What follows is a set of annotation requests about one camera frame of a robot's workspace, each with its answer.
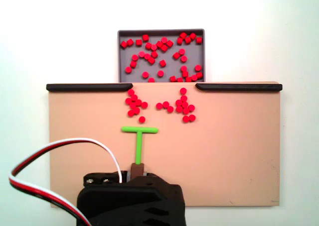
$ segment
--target red game piece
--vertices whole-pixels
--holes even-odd
[[[196,43],[197,43],[197,44],[201,44],[202,41],[203,41],[203,40],[202,40],[202,37],[197,37],[197,38],[196,38]]]
[[[136,104],[136,106],[139,107],[139,106],[142,104],[142,101],[141,101],[140,99],[137,99],[136,102],[135,102],[135,104]]]
[[[197,79],[201,79],[203,77],[203,74],[201,72],[196,73]]]
[[[132,72],[131,67],[126,67],[125,72],[126,72],[126,73],[131,73],[131,72]]]
[[[162,51],[166,52],[168,50],[168,47],[165,44],[163,44],[163,46],[160,49]]]
[[[181,106],[177,106],[177,107],[176,107],[176,111],[177,111],[178,113],[181,113],[181,112],[183,111],[183,108],[182,108]]]
[[[176,82],[176,77],[175,76],[171,76],[169,79],[170,79],[171,82]]]
[[[167,111],[169,113],[172,113],[174,111],[174,108],[172,106],[168,106]]]
[[[188,116],[183,116],[183,122],[188,123],[189,122],[189,117]]]
[[[137,39],[135,41],[136,46],[141,46],[142,45],[142,40],[141,39]]]
[[[161,42],[164,44],[167,43],[167,38],[166,37],[161,38]]]
[[[196,65],[195,66],[195,70],[199,72],[201,70],[201,66],[200,65]]]
[[[133,89],[129,89],[128,90],[128,94],[131,96],[131,95],[133,95],[135,92],[134,92],[134,90]]]
[[[163,107],[164,108],[168,108],[169,107],[169,103],[168,102],[163,102]]]
[[[181,70],[182,72],[185,72],[185,71],[187,71],[187,67],[186,67],[185,65],[184,65],[184,66],[181,66],[180,70]]]
[[[133,102],[135,102],[138,99],[138,95],[135,95],[135,94],[131,95],[131,99]]]
[[[189,113],[189,109],[188,108],[184,108],[183,109],[183,114],[187,115]]]
[[[181,45],[183,43],[183,39],[182,38],[177,38],[177,44]]]
[[[145,55],[144,55],[144,58],[146,59],[146,60],[149,60],[150,59],[150,54],[148,54],[148,53],[146,53]]]
[[[162,70],[159,70],[159,71],[158,71],[158,77],[161,78],[162,76],[164,76],[164,72],[163,72]]]
[[[194,74],[193,76],[191,76],[192,81],[196,81],[197,80],[197,76]]]
[[[195,106],[194,105],[189,105],[188,106],[188,109],[190,112],[194,111],[195,110]]]
[[[135,104],[135,103],[131,103],[131,104],[130,104],[130,108],[131,108],[131,109],[136,108],[136,104]]]
[[[134,44],[134,41],[130,38],[127,43],[128,43],[128,46],[132,46]]]
[[[138,59],[139,59],[138,55],[136,55],[136,54],[132,55],[132,60],[133,61],[137,61]]]
[[[187,34],[183,32],[183,33],[181,33],[179,36],[180,36],[182,39],[185,39],[186,36],[187,36]]]
[[[157,46],[158,48],[161,48],[161,47],[163,46],[163,43],[160,42],[160,41],[158,41],[158,42],[156,43],[156,46]]]
[[[146,43],[146,44],[145,44],[145,48],[146,48],[146,49],[150,50],[151,47],[152,47],[152,44],[151,44],[151,43]]]
[[[154,52],[151,53],[151,56],[153,58],[157,58],[158,57],[158,53],[156,51],[154,51]]]
[[[180,57],[180,54],[179,54],[179,53],[176,52],[176,53],[173,54],[173,58],[174,58],[174,59],[177,59],[177,58],[179,58],[179,57]]]
[[[121,47],[122,47],[122,48],[125,49],[127,46],[128,46],[127,42],[123,41],[123,42],[121,43]]]
[[[143,78],[148,78],[149,77],[149,73],[148,72],[143,72],[142,76],[143,76]]]
[[[196,34],[195,33],[191,33],[189,35],[190,39],[193,41],[196,38]]]
[[[183,56],[180,58],[180,60],[181,60],[183,63],[186,62],[186,61],[187,61],[186,55],[183,55]]]
[[[149,58],[149,63],[150,63],[150,64],[154,64],[154,62],[155,62],[155,58],[150,57],[150,58]]]
[[[147,102],[142,102],[141,107],[142,107],[143,109],[148,108],[148,103],[147,103]]]
[[[126,99],[125,99],[125,103],[126,103],[127,105],[131,104],[131,103],[132,103],[132,99],[126,98]]]
[[[144,58],[144,56],[145,56],[145,52],[144,52],[144,51],[140,51],[140,52],[139,52],[139,57],[140,57],[140,58]]]
[[[156,104],[156,108],[157,108],[158,110],[162,109],[162,108],[163,108],[163,104],[162,104],[162,103],[157,103],[157,104]]]
[[[187,78],[188,77],[188,72],[187,71],[183,72],[182,76],[183,76],[183,78]]]
[[[156,46],[156,44],[152,44],[152,46],[151,46],[151,49],[153,50],[153,51],[155,51],[155,50],[157,50],[157,46]]]
[[[144,123],[144,122],[145,122],[145,117],[144,117],[144,116],[140,116],[139,122],[140,122],[140,123]]]
[[[195,121],[196,117],[192,114],[189,115],[189,121]]]
[[[144,34],[142,36],[142,39],[143,39],[144,42],[148,41],[149,40],[149,35],[148,34]]]
[[[135,68],[135,67],[136,67],[136,62],[135,62],[135,61],[131,61],[130,67],[131,67],[131,68]]]
[[[166,62],[165,62],[164,59],[163,59],[163,60],[160,60],[159,64],[160,64],[160,66],[161,66],[162,68],[166,66]]]
[[[190,42],[191,42],[190,37],[185,38],[185,43],[186,43],[186,44],[190,44]]]
[[[183,95],[186,94],[186,92],[187,92],[186,88],[181,88],[179,91]]]
[[[141,109],[139,109],[139,108],[134,108],[133,111],[134,111],[134,114],[137,115],[137,114],[140,113]]]
[[[185,54],[185,49],[181,48],[181,49],[178,51],[178,53],[179,53],[180,55],[184,55],[184,54]]]
[[[183,108],[187,108],[188,107],[188,103],[187,102],[183,102],[181,105]]]
[[[174,43],[172,41],[167,41],[166,45],[169,47],[169,48],[172,48],[172,46],[174,45]]]
[[[128,115],[129,115],[129,117],[134,116],[134,111],[133,111],[133,110],[129,110],[129,111],[128,111]]]
[[[176,100],[175,104],[176,104],[176,106],[181,106],[183,104],[183,102],[180,99],[178,99],[178,100]]]
[[[182,102],[186,102],[187,101],[187,96],[183,95],[183,96],[180,97],[180,99],[182,100]]]

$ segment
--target white wall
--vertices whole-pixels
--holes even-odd
[[[205,29],[207,81],[284,86],[281,205],[187,209],[187,225],[319,224],[319,0],[0,0],[1,225],[75,225],[7,180],[48,142],[45,85],[116,82],[119,29],[171,28]],[[20,177],[48,188],[48,156]]]

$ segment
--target cable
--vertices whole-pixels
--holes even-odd
[[[70,138],[70,139],[58,140],[58,141],[55,141],[55,142],[52,142],[52,143],[46,145],[44,148],[34,152],[28,158],[26,158],[21,163],[19,163],[16,167],[14,167],[14,169],[9,174],[9,181],[10,181],[10,184],[15,189],[20,190],[24,193],[39,197],[39,198],[46,200],[50,203],[53,203],[56,206],[64,209],[68,213],[70,213],[72,216],[81,220],[84,223],[84,225],[91,226],[88,219],[72,203],[70,203],[68,200],[66,200],[62,196],[54,193],[51,190],[44,189],[40,186],[31,184],[31,183],[28,183],[28,182],[25,182],[25,181],[22,181],[22,180],[19,180],[16,178],[16,176],[18,175],[18,173],[21,170],[23,170],[26,166],[28,166],[31,162],[36,160],[41,155],[43,155],[43,154],[45,154],[53,149],[56,149],[58,147],[64,146],[64,145],[69,145],[69,144],[73,144],[73,143],[81,143],[81,142],[93,143],[93,144],[96,144],[96,145],[102,147],[106,151],[108,151],[109,154],[111,155],[112,159],[114,160],[116,168],[118,170],[119,182],[122,183],[122,174],[121,174],[120,166],[119,166],[114,154],[112,153],[112,151],[109,148],[107,148],[104,144],[100,143],[99,141],[94,140],[94,139],[89,139],[89,138]]]

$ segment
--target tray of red pieces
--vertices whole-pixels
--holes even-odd
[[[119,82],[205,82],[204,43],[204,29],[119,30]]]

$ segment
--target green t-shaped tool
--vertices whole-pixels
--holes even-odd
[[[143,133],[157,133],[159,130],[155,127],[123,126],[122,131],[136,133],[135,164],[140,165],[141,160],[142,160],[142,134]]]

